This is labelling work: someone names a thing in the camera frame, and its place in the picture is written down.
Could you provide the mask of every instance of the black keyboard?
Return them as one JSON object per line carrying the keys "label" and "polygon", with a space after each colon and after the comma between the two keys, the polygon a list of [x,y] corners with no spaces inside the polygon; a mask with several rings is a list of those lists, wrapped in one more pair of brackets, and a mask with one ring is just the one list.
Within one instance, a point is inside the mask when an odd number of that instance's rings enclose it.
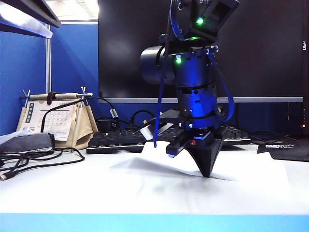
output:
{"label": "black keyboard", "polygon": [[[229,128],[227,139],[224,140],[224,145],[239,145],[249,144],[250,139],[247,134],[235,129]],[[170,142],[177,135],[183,132],[178,126],[172,126],[158,135],[158,141]],[[147,140],[140,131],[109,131],[108,133],[95,133],[93,138],[88,143],[86,149],[87,154],[104,154],[117,153],[119,150],[129,152],[141,152]]]}

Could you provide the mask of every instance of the white desk surface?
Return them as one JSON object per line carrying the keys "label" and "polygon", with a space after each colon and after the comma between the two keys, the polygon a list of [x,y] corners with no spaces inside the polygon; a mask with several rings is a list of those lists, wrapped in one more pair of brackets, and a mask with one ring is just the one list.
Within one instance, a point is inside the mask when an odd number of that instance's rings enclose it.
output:
{"label": "white desk surface", "polygon": [[21,173],[0,182],[0,212],[309,214],[309,162],[276,160],[289,180],[282,190],[189,176],[135,156],[85,154],[83,162]]}

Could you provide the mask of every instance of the computer monitor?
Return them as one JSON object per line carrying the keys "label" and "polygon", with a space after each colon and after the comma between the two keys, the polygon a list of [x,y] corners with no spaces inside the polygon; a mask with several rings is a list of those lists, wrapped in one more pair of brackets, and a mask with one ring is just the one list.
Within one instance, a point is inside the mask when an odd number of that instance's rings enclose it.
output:
{"label": "computer monitor", "polygon": [[[302,102],[304,1],[240,0],[219,33],[216,62],[238,102]],[[166,32],[170,0],[98,0],[99,94],[114,103],[156,103],[140,55]],[[226,97],[220,83],[218,97]],[[163,102],[177,102],[165,86]]]}

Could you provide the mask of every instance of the metal pole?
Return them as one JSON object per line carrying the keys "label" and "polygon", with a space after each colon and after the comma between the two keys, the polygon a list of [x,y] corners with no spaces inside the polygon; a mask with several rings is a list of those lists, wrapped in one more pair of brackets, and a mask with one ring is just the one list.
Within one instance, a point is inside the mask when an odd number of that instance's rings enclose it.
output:
{"label": "metal pole", "polygon": [[51,41],[45,39],[45,58],[46,58],[46,93],[52,91],[52,68],[51,68]]}

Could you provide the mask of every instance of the black cable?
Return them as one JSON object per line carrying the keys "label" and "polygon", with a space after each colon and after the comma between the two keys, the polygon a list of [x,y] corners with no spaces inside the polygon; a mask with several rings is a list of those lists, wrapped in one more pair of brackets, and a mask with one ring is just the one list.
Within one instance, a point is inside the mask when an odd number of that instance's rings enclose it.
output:
{"label": "black cable", "polygon": [[[95,118],[95,121],[97,121],[97,120],[99,120],[99,119],[111,119],[111,120],[115,120],[115,118],[113,118],[113,117],[109,117],[109,116],[100,116],[100,117],[96,117]],[[128,124],[128,125],[130,125],[130,122],[127,122],[127,121],[124,121],[124,120],[121,120],[121,119],[118,119],[120,122],[123,122],[123,123],[125,123],[125,124]],[[135,125],[135,124],[133,124],[136,128],[141,128],[141,126],[138,126],[138,125]]]}
{"label": "black cable", "polygon": [[151,117],[155,117],[155,115],[152,113],[152,112],[150,112],[150,111],[148,111],[148,110],[138,110],[138,111],[136,111],[132,116],[131,116],[131,118],[130,118],[130,126],[131,125],[134,125],[134,121],[135,121],[135,117],[136,117],[136,115],[137,114],[139,114],[139,113],[147,113],[147,114],[149,114]]}
{"label": "black cable", "polygon": [[[55,158],[61,156],[63,154],[63,151],[67,150],[67,149],[76,151],[78,153],[80,159],[73,160],[73,161],[67,161],[67,162],[61,162],[61,163],[49,163],[49,164],[33,165],[33,166],[29,166],[29,167],[20,169],[20,167],[21,167],[20,162],[22,160],[25,160],[27,164],[28,164],[29,160],[38,160],[38,161],[51,160],[51,159],[55,159]],[[15,175],[17,175],[17,174],[19,174],[21,172],[24,172],[24,171],[27,171],[27,170],[30,170],[30,169],[34,169],[34,168],[52,167],[52,166],[59,166],[59,165],[77,163],[77,162],[81,162],[81,161],[83,161],[85,159],[85,157],[80,153],[80,151],[77,150],[74,147],[57,148],[57,149],[54,149],[52,151],[53,152],[54,151],[60,151],[60,153],[56,154],[55,156],[44,158],[44,159],[39,159],[38,157],[36,157],[37,154],[39,154],[39,156],[42,157],[43,156],[43,152],[26,152],[26,153],[17,153],[16,152],[16,153],[12,153],[12,154],[19,154],[19,156],[15,156],[15,159],[18,159],[18,161],[17,161],[15,166],[10,167],[8,172],[0,175],[1,179],[2,180],[10,179],[10,178],[14,177]],[[0,169],[0,171],[7,171],[7,169],[8,168]]]}
{"label": "black cable", "polygon": [[150,112],[150,111],[148,111],[148,110],[138,110],[138,111],[136,111],[133,115],[132,115],[132,117],[135,117],[137,114],[139,114],[139,113],[147,113],[147,114],[149,114],[151,117],[155,117],[155,115],[152,113],[152,112]]}

